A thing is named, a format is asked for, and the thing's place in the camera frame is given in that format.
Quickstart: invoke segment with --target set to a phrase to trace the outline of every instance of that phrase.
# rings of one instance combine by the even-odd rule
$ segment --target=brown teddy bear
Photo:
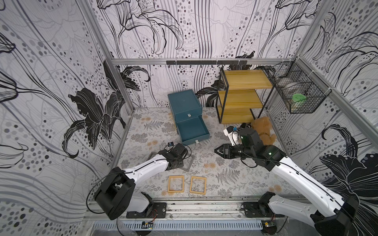
[[[276,141],[277,136],[275,134],[270,135],[270,130],[272,129],[272,123],[269,117],[261,117],[251,122],[251,126],[260,136],[264,145],[273,145]]]

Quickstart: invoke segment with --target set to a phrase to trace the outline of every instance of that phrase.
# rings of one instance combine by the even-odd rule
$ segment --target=cable
[[[244,165],[248,166],[249,168],[256,168],[256,167],[258,166],[258,164],[256,164],[254,167],[250,167],[249,165],[247,165],[246,163],[244,163],[244,161],[243,161],[242,158],[240,158],[240,161],[241,161]]]
[[[190,149],[190,155],[188,157],[186,157],[186,158],[189,158],[192,155],[192,149],[186,144],[183,144],[183,143],[181,143],[181,144],[187,146]]]
[[[147,224],[150,224],[150,223],[153,223],[153,221],[156,219],[156,217],[158,216],[158,211],[156,209],[153,209],[154,211],[156,211],[156,214],[155,214],[155,217],[153,216],[153,211],[152,211],[152,221],[146,223]]]
[[[85,204],[87,205],[87,208],[90,212],[92,213],[95,213],[95,214],[102,214],[102,213],[105,213],[105,212],[95,212],[95,211],[92,211],[91,209],[89,209],[89,206],[88,206],[88,198],[89,198],[89,194],[93,191],[93,189],[95,188],[96,185],[98,185],[99,182],[101,182],[101,180],[103,180],[104,178],[108,177],[109,175],[112,175],[112,174],[121,174],[121,173],[118,173],[118,172],[114,172],[114,173],[110,173],[110,174],[107,174],[105,175],[102,179],[100,179],[99,181],[97,181],[97,183],[92,187],[92,189],[89,191],[88,195],[87,195],[87,199],[85,201]]]
[[[255,158],[255,157],[251,157],[250,155],[246,154],[245,152],[241,151],[242,153],[244,153],[245,155],[249,156],[250,158],[253,158],[253,159],[257,159],[257,160],[266,160],[266,159],[260,159],[260,158]],[[286,165],[288,167],[290,167],[291,169],[293,169],[297,174],[300,174],[303,178],[305,178],[306,180],[310,181],[312,184],[314,184],[315,186],[317,186],[318,188],[320,188],[323,192],[326,193],[326,195],[330,196],[332,198],[332,201],[335,201],[335,203],[337,203],[337,205],[340,206],[340,209],[344,209],[344,213],[347,213],[348,216],[350,217],[350,219],[353,219],[353,217],[349,214],[349,212],[344,208],[342,207],[342,205],[340,203],[338,203],[336,201],[336,199],[331,196],[326,190],[324,190],[322,187],[320,187],[318,184],[316,184],[315,182],[313,182],[312,180],[310,180],[309,178],[307,178],[306,176],[302,175],[301,173],[299,173],[298,170],[296,170],[295,168],[291,167],[290,165],[286,164],[286,163],[283,163],[283,162],[279,162],[279,161],[275,161],[275,160],[268,160],[268,161],[271,161],[271,162],[276,162],[276,163],[280,163],[280,164],[283,164],[283,165]]]
[[[103,211],[103,212],[95,212],[95,211],[92,211],[92,210],[89,208],[89,206],[88,206],[88,198],[89,198],[90,193],[93,191],[93,189],[96,187],[96,185],[98,185],[99,182],[101,182],[104,178],[106,178],[106,177],[108,177],[109,175],[112,175],[112,174],[131,174],[131,173],[134,173],[135,171],[138,171],[138,170],[140,170],[141,168],[143,168],[143,167],[145,167],[145,166],[148,166],[149,164],[152,164],[152,163],[154,163],[154,162],[156,162],[156,161],[158,161],[158,160],[167,160],[167,159],[165,158],[165,159],[157,159],[157,160],[153,160],[153,162],[147,163],[147,164],[145,164],[144,166],[139,167],[139,168],[136,169],[136,170],[133,170],[132,172],[123,172],[123,173],[120,173],[120,172],[114,172],[114,173],[110,173],[110,174],[105,175],[102,179],[100,179],[99,181],[97,181],[97,182],[94,184],[94,186],[92,187],[92,189],[89,191],[89,193],[88,193],[88,195],[87,195],[87,199],[85,200],[85,204],[87,205],[87,209],[88,209],[90,212],[95,213],[95,214],[103,214],[103,213],[105,213],[104,211]]]
[[[117,230],[118,230],[118,232],[119,232],[122,236],[126,236],[126,235],[122,234],[121,231],[120,231],[119,228],[118,228],[118,217],[117,217],[117,219],[116,219],[116,225],[117,225]]]
[[[190,149],[190,155],[189,155],[188,157],[186,157],[186,155],[187,155],[187,152],[186,152],[184,158],[172,158],[172,159],[167,159],[167,160],[185,160],[185,159],[189,158],[189,157],[192,155],[192,149],[191,149],[188,145],[183,144],[183,143],[177,143],[177,144],[181,144],[181,145],[185,145],[185,146],[187,146],[187,147]],[[177,144],[173,145],[169,150],[167,150],[167,152],[169,152],[169,151],[170,151],[172,148],[174,148]]]
[[[285,223],[286,223],[286,221],[287,221],[287,218],[289,218],[288,216],[286,216],[286,220],[285,220],[285,222],[283,223],[283,225],[282,225],[282,227],[280,228],[280,230],[279,231],[277,231],[276,232],[276,234],[278,234],[283,228],[284,228],[284,226],[285,226]]]
[[[236,145],[236,142],[235,142],[235,140],[234,140],[234,132],[237,133],[238,139],[239,139],[239,132],[238,132],[238,131],[233,131],[233,132],[232,132],[232,135],[231,135],[232,140],[234,141],[234,144]]]
[[[183,144],[183,143],[181,143],[181,144],[187,146],[187,147],[190,149],[190,155],[189,155],[188,157],[184,157],[184,158],[182,158],[182,159],[181,159],[181,158],[177,158],[177,160],[184,160],[184,159],[186,159],[186,158],[189,158],[189,157],[192,155],[192,149],[191,149],[188,145],[186,145],[186,144]],[[152,162],[149,162],[149,163],[145,164],[144,166],[139,167],[139,168],[136,169],[136,170],[133,170],[132,172],[124,172],[124,173],[114,172],[114,173],[110,173],[110,174],[105,175],[105,176],[104,176],[102,179],[100,179],[99,181],[97,181],[97,182],[94,184],[94,186],[92,187],[92,189],[88,192],[87,199],[85,200],[85,204],[87,205],[87,209],[88,209],[90,212],[95,213],[95,214],[103,214],[103,213],[105,213],[104,211],[103,211],[103,212],[95,212],[95,211],[92,211],[92,210],[89,208],[89,206],[88,206],[88,198],[89,198],[90,193],[91,193],[91,192],[93,191],[93,189],[96,187],[96,185],[98,185],[99,182],[101,182],[104,178],[108,177],[109,175],[112,175],[112,174],[130,174],[130,173],[133,173],[133,172],[135,172],[135,171],[138,171],[138,170],[140,170],[141,168],[143,168],[143,167],[145,167],[145,166],[148,166],[149,164],[152,164],[152,163],[154,163],[154,162],[156,162],[156,161],[158,161],[158,160],[176,160],[176,158],[174,158],[174,159],[167,159],[167,158],[165,158],[165,159],[157,159],[157,160],[150,159],[150,160],[151,160]]]

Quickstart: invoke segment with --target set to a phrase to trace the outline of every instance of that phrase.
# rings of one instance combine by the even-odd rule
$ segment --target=shelf
[[[219,116],[222,114],[222,107],[217,106]],[[253,116],[249,108],[226,108],[223,113],[222,124],[251,123]]]
[[[280,63],[275,72],[280,76],[271,75],[271,80],[290,114],[313,113],[328,96],[296,62]]]
[[[226,91],[218,91],[220,103],[223,106]],[[227,93],[226,109],[228,108],[262,108],[262,103],[256,90],[229,90]]]
[[[272,88],[272,83],[261,69],[224,71],[229,90]]]

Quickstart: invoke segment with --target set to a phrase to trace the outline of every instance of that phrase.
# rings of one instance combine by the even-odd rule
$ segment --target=wire basket
[[[268,73],[291,114],[313,113],[327,97],[295,62],[282,62]]]

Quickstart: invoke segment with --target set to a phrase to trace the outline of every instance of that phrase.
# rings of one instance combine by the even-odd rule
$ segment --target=square wooden frame
[[[170,190],[170,179],[183,179],[183,188],[182,190]],[[168,177],[168,192],[169,193],[183,193],[184,192],[184,176],[183,175],[171,175]]]
[[[193,183],[193,179],[203,179],[203,180],[205,180],[205,189],[204,189],[204,192],[192,191],[192,183]],[[190,193],[197,193],[197,194],[203,194],[203,195],[205,195],[205,194],[206,194],[206,178],[205,178],[205,177],[192,176],[192,179],[191,179],[191,181],[190,181],[190,189],[189,189],[189,192],[190,192]]]

